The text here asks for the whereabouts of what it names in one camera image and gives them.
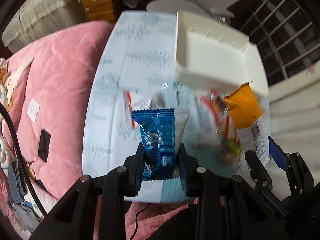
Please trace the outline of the white plastic storage bin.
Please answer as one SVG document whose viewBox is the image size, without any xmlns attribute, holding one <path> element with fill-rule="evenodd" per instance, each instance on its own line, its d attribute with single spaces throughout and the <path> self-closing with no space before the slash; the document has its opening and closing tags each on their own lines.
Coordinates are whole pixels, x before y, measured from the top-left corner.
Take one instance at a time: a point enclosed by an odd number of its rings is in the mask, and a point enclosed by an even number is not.
<svg viewBox="0 0 320 240">
<path fill-rule="evenodd" d="M 174 58 L 176 81 L 225 93 L 264 75 L 257 49 L 245 35 L 183 10 L 177 13 Z"/>
</svg>

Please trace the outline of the white lace covered furniture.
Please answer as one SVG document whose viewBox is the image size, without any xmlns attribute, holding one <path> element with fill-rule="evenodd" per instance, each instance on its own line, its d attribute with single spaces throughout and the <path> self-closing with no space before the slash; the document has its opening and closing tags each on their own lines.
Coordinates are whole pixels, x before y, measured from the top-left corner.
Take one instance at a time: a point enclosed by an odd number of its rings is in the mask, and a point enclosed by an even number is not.
<svg viewBox="0 0 320 240">
<path fill-rule="evenodd" d="M 26 0 L 2 34 L 13 54 L 42 37 L 86 22 L 79 0 Z"/>
</svg>

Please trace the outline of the metal window grille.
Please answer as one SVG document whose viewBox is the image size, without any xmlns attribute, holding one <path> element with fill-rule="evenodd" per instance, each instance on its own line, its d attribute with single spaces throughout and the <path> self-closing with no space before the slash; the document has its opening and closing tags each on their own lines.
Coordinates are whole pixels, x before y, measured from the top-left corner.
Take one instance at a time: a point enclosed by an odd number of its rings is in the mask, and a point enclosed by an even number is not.
<svg viewBox="0 0 320 240">
<path fill-rule="evenodd" d="M 232 27 L 249 37 L 272 86 L 319 61 L 319 32 L 295 0 L 241 0 Z"/>
</svg>

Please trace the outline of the orange white snack bar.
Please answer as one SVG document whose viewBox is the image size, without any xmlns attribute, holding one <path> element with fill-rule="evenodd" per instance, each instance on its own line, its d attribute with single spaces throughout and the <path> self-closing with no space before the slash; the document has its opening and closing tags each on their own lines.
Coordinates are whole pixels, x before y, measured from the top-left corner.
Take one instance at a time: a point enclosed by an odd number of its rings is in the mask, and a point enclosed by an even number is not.
<svg viewBox="0 0 320 240">
<path fill-rule="evenodd" d="M 265 166 L 270 157 L 263 113 L 249 83 L 224 97 L 244 153 L 253 151 Z"/>
</svg>

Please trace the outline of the pink quilt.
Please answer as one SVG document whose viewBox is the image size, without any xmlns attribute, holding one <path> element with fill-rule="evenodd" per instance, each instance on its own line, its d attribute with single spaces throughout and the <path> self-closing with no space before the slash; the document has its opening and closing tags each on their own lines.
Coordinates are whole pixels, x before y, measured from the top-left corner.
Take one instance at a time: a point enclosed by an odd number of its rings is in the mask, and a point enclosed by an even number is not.
<svg viewBox="0 0 320 240">
<path fill-rule="evenodd" d="M 57 202 L 80 178 L 89 96 L 113 27 L 87 22 L 43 37 L 8 59 L 11 73 L 28 60 L 14 95 L 10 117 L 24 160 L 41 181 L 37 194 L 48 206 Z M 31 99 L 40 110 L 35 122 L 27 115 Z M 38 156 L 42 129 L 50 135 L 48 159 Z"/>
</svg>

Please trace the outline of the black remote on quilt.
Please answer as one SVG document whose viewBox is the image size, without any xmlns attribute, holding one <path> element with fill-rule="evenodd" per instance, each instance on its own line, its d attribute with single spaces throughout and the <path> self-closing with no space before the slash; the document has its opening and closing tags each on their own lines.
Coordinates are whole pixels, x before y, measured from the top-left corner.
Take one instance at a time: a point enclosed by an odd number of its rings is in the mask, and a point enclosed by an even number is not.
<svg viewBox="0 0 320 240">
<path fill-rule="evenodd" d="M 45 163 L 48 159 L 50 139 L 51 135 L 45 129 L 42 129 L 39 140 L 38 156 Z"/>
</svg>

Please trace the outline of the red edged date snack packet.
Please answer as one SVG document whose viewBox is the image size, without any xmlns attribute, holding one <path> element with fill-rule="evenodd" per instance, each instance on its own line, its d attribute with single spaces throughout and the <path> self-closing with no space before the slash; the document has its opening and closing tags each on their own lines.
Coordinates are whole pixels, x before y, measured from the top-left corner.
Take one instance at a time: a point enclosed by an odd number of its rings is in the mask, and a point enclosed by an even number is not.
<svg viewBox="0 0 320 240">
<path fill-rule="evenodd" d="M 216 131 L 220 133 L 223 139 L 233 139 L 233 128 L 231 128 L 232 120 L 224 100 L 221 98 L 217 90 L 212 89 L 208 95 L 200 96 L 200 104 L 209 111 L 213 117 Z"/>
</svg>

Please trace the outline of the white label on quilt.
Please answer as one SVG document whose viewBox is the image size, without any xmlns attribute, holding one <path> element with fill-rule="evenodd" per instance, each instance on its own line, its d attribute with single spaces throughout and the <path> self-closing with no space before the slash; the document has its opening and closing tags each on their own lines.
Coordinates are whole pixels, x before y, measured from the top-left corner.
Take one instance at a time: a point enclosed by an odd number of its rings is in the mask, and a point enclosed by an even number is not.
<svg viewBox="0 0 320 240">
<path fill-rule="evenodd" d="M 27 115 L 29 116 L 32 122 L 36 121 L 39 110 L 40 105 L 34 99 L 31 99 L 31 102 L 27 110 Z"/>
</svg>

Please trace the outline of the leaf patterned tablecloth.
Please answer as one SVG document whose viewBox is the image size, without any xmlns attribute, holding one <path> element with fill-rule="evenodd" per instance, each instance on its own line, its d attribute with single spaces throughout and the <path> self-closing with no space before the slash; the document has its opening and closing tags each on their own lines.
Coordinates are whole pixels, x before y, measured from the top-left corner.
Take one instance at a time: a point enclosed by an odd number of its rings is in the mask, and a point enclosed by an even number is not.
<svg viewBox="0 0 320 240">
<path fill-rule="evenodd" d="M 93 178 L 106 175 L 135 154 L 141 136 L 139 126 L 131 121 L 131 110 L 146 109 L 157 102 L 166 108 L 189 109 L 182 141 L 188 154 L 201 165 L 224 177 L 245 173 L 242 163 L 229 167 L 217 159 L 218 132 L 213 117 L 200 104 L 200 96 L 208 95 L 213 88 L 180 83 L 172 76 L 176 22 L 177 14 L 121 14 L 103 51 L 89 96 L 82 150 L 84 174 Z M 258 49 L 257 53 L 264 75 L 248 83 L 267 109 L 268 83 Z"/>
</svg>

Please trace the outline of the blue foil snack packet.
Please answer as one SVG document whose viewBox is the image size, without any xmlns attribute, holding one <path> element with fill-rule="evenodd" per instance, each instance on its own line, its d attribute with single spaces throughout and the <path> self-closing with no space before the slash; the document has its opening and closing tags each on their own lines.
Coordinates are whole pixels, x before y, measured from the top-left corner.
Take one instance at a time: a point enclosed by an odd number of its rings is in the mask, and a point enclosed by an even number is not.
<svg viewBox="0 0 320 240">
<path fill-rule="evenodd" d="M 143 180 L 171 179 L 175 167 L 174 109 L 144 109 L 132 112 L 140 126 L 145 166 Z"/>
</svg>

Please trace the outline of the white curtain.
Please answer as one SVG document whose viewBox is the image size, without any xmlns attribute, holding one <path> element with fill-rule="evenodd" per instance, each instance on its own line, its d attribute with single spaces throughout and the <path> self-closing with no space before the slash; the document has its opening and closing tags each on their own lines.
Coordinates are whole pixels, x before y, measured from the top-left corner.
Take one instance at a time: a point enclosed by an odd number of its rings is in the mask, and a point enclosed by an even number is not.
<svg viewBox="0 0 320 240">
<path fill-rule="evenodd" d="M 299 152 L 318 184 L 319 62 L 269 91 L 271 137 L 284 152 Z"/>
</svg>

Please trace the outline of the nut snack packet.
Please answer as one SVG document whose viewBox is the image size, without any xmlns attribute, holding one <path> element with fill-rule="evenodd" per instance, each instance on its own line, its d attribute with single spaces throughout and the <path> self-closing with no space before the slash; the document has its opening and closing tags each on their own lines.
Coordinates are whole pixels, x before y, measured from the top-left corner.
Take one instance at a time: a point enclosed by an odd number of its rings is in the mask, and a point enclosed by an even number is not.
<svg viewBox="0 0 320 240">
<path fill-rule="evenodd" d="M 218 160 L 221 165 L 237 167 L 242 153 L 242 145 L 239 139 L 223 139 L 219 147 Z"/>
</svg>

